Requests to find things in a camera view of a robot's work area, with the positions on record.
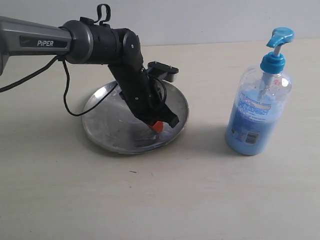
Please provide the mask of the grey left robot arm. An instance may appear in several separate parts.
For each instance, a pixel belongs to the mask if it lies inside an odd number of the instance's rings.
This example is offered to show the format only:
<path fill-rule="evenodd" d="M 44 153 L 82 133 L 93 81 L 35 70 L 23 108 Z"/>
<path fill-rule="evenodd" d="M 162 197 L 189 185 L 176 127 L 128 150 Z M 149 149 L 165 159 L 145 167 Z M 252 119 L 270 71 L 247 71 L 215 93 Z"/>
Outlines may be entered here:
<path fill-rule="evenodd" d="M 97 25 L 85 17 L 61 27 L 1 17 L 2 68 L 9 57 L 41 55 L 54 55 L 71 64 L 107 65 L 136 118 L 150 127 L 158 122 L 175 127 L 179 122 L 166 105 L 166 89 L 158 87 L 158 81 L 170 81 L 178 69 L 155 62 L 144 67 L 140 39 L 130 29 Z"/>

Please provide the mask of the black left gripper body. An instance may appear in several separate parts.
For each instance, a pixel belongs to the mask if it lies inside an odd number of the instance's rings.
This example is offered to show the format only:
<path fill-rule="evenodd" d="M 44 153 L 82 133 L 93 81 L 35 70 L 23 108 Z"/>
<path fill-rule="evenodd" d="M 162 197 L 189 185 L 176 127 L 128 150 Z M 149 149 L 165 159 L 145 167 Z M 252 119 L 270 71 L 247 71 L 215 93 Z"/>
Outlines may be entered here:
<path fill-rule="evenodd" d="M 166 87 L 157 78 L 149 76 L 143 66 L 109 64 L 108 68 L 121 89 L 121 97 L 137 119 L 147 124 L 160 111 L 170 110 L 166 105 Z"/>

